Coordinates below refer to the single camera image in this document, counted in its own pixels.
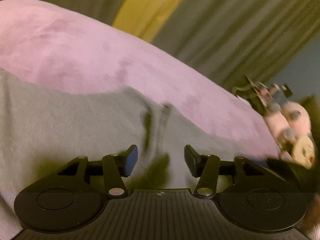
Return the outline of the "grey sweatpants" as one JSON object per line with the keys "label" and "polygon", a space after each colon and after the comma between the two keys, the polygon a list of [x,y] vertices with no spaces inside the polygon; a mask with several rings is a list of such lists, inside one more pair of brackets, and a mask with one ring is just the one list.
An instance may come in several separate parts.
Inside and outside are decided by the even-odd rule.
{"label": "grey sweatpants", "polygon": [[225,160],[264,159],[277,153],[262,117],[210,83],[187,87],[151,81],[141,89],[69,94],[1,71],[1,239],[20,231],[17,194],[69,160],[98,160],[130,145],[138,162],[126,187],[193,186],[183,160],[189,144]]}

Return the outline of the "yellow curtain panel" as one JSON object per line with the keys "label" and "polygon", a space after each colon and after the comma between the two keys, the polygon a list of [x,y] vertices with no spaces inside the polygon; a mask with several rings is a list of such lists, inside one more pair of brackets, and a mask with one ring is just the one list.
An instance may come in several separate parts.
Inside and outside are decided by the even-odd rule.
{"label": "yellow curtain panel", "polygon": [[125,0],[112,26],[151,43],[183,0]]}

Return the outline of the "pink plush toy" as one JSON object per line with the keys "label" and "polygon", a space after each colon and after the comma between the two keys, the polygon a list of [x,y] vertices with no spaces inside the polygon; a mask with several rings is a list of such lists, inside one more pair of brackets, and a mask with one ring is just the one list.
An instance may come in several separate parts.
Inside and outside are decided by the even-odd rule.
{"label": "pink plush toy", "polygon": [[292,161],[307,169],[316,162],[316,147],[306,109],[292,101],[280,105],[271,102],[264,115],[268,129],[280,148],[280,159]]}

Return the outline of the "grey-green curtain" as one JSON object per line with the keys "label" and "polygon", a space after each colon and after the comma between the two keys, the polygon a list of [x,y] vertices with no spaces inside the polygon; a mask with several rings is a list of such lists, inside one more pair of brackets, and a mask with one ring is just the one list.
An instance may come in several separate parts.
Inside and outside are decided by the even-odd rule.
{"label": "grey-green curtain", "polygon": [[[41,0],[112,26],[125,0]],[[183,0],[151,42],[225,89],[267,81],[319,34],[319,0]]]}

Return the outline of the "pink bed blanket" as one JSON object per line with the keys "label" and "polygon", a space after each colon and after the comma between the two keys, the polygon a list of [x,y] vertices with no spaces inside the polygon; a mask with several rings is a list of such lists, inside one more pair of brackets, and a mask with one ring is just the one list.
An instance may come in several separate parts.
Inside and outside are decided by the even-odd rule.
{"label": "pink bed blanket", "polygon": [[254,158],[276,158],[263,118],[210,79],[123,31],[38,0],[1,1],[1,67],[23,81],[71,94],[131,87],[170,103],[206,133]]}

